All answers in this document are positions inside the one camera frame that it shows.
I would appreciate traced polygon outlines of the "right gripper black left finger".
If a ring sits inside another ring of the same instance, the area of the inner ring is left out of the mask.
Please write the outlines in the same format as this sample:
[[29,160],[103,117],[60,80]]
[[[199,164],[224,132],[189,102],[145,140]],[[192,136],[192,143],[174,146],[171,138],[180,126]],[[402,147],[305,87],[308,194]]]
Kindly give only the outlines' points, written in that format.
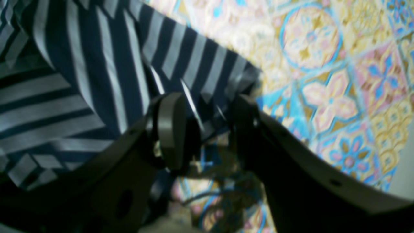
[[136,233],[157,172],[184,157],[186,99],[170,93],[85,165],[24,192],[1,185],[1,223],[25,233]]

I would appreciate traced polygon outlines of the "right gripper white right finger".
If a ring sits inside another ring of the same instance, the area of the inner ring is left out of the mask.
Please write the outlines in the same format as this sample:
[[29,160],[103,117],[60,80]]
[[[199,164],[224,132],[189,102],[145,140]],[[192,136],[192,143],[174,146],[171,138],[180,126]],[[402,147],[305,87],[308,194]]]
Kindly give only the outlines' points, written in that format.
[[278,233],[413,232],[413,201],[329,165],[246,95],[230,112],[231,146],[242,168],[263,183]]

